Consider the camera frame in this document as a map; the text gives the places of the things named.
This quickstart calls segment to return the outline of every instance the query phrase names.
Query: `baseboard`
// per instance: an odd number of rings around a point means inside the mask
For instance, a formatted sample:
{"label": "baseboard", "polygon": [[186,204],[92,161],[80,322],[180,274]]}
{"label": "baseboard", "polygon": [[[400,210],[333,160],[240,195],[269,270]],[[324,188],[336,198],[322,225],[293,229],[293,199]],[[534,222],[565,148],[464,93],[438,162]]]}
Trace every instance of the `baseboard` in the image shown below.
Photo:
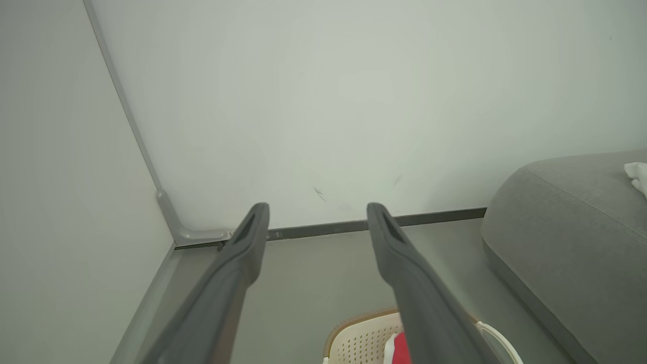
{"label": "baseboard", "polygon": [[[454,211],[443,211],[443,212],[431,212],[428,214],[405,215],[405,216],[397,216],[395,218],[395,221],[397,221],[398,225],[400,226],[411,226],[411,225],[423,225],[426,223],[470,220],[470,219],[482,218],[485,215],[485,210],[486,210],[485,207],[480,207],[478,209],[454,210]],[[281,229],[272,229],[268,231],[267,241],[307,238],[310,236],[332,235],[332,234],[341,234],[341,233],[352,233],[354,231],[365,231],[365,230],[368,230],[368,224],[366,220],[325,223],[321,225],[308,225],[308,226],[299,226],[299,227],[284,227]],[[223,242],[214,242],[214,243],[176,247],[175,249],[176,250],[190,249],[194,247],[207,247],[207,246],[215,246],[215,245],[222,245],[222,244]]]}

